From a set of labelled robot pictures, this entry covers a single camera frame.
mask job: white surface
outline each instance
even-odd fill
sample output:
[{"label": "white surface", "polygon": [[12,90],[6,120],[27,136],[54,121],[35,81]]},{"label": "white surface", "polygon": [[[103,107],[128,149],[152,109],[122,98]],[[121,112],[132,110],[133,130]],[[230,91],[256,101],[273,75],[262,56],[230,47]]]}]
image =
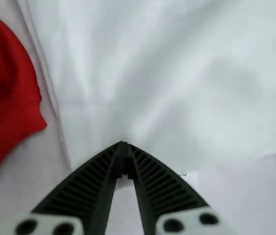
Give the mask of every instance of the white surface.
[{"label": "white surface", "polygon": [[70,172],[45,89],[35,48],[14,0],[0,0],[0,19],[25,46],[36,70],[42,95],[41,110],[48,126],[12,151],[0,166],[0,221],[32,210]]},{"label": "white surface", "polygon": [[[212,214],[217,217],[217,224],[202,224],[200,216]],[[167,220],[175,219],[181,222],[183,229],[178,235],[236,235],[236,231],[227,224],[221,215],[211,207],[200,207],[187,211],[173,212],[160,216],[156,224],[156,235],[172,235],[165,231],[164,225]]]},{"label": "white surface", "polygon": [[52,235],[54,229],[63,223],[69,223],[73,226],[73,232],[70,235],[85,235],[82,222],[78,218],[34,213],[19,213],[6,219],[0,224],[0,235],[15,235],[17,226],[26,220],[37,222],[35,230],[30,235]]},{"label": "white surface", "polygon": [[276,153],[276,0],[19,0],[70,161],[123,140],[176,171]]}]

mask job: white fabric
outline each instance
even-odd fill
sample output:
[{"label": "white fabric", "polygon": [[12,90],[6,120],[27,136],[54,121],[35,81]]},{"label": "white fabric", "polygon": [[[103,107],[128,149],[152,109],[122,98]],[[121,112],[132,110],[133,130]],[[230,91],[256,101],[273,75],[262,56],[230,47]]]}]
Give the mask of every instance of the white fabric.
[{"label": "white fabric", "polygon": [[18,0],[71,165],[132,143],[178,172],[276,153],[276,0]]},{"label": "white fabric", "polygon": [[20,143],[0,166],[0,222],[18,212],[31,211],[69,173],[59,141],[56,116],[49,101],[38,56],[15,0],[0,0],[0,19],[25,46],[35,67],[41,110],[48,126]]},{"label": "white fabric", "polygon": [[[202,168],[183,178],[239,235],[276,235],[276,155]],[[128,234],[143,234],[133,185],[115,192],[105,233]]]}]

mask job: red fabric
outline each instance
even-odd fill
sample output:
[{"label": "red fabric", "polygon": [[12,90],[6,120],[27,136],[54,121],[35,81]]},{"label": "red fabric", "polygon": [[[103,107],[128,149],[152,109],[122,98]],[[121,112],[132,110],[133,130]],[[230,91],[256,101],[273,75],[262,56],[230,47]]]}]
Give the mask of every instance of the red fabric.
[{"label": "red fabric", "polygon": [[0,21],[0,163],[20,141],[45,129],[41,96],[30,58]]}]

